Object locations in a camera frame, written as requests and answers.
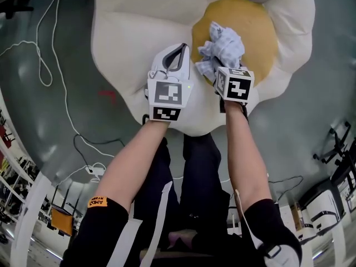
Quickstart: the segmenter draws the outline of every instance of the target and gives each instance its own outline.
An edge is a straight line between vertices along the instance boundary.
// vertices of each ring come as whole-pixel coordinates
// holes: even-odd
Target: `light blue cloth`
[[[240,68],[240,60],[245,53],[241,37],[231,28],[223,28],[218,23],[210,24],[211,41],[206,41],[204,46],[198,47],[203,59],[195,63],[200,74],[205,75],[212,83],[215,82],[212,59],[216,56],[225,67]]]

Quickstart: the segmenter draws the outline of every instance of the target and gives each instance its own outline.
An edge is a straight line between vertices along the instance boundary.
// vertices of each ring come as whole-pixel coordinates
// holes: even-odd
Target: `orange label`
[[[107,197],[94,197],[88,202],[88,207],[107,207]]]

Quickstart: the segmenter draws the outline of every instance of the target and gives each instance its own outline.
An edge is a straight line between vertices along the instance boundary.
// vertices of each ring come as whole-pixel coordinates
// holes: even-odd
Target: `white marker cube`
[[[224,100],[249,102],[249,93],[255,82],[252,71],[218,67],[216,74],[214,87]]]
[[[149,79],[150,120],[177,121],[188,102],[193,83]]]

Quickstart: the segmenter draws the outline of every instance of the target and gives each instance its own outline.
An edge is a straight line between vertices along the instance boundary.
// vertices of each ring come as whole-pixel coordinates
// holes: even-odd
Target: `forearm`
[[[240,105],[227,103],[225,108],[229,174],[244,212],[261,199],[271,199],[267,170]]]
[[[109,197],[129,212],[168,125],[168,122],[147,122],[112,160],[95,196]]]

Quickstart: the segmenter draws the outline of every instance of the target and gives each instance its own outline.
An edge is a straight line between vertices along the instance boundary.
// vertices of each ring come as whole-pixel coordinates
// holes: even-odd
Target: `dark pants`
[[[159,247],[168,246],[168,233],[194,229],[194,242],[201,251],[216,250],[214,243],[227,234],[226,218],[230,195],[223,191],[217,173],[221,155],[210,134],[200,137],[184,135],[184,178],[180,204],[172,186]],[[167,140],[163,139],[153,159],[147,178],[135,198],[134,218],[143,220],[127,260],[138,260],[137,252],[148,248],[155,229],[162,189],[170,181],[171,159]]]

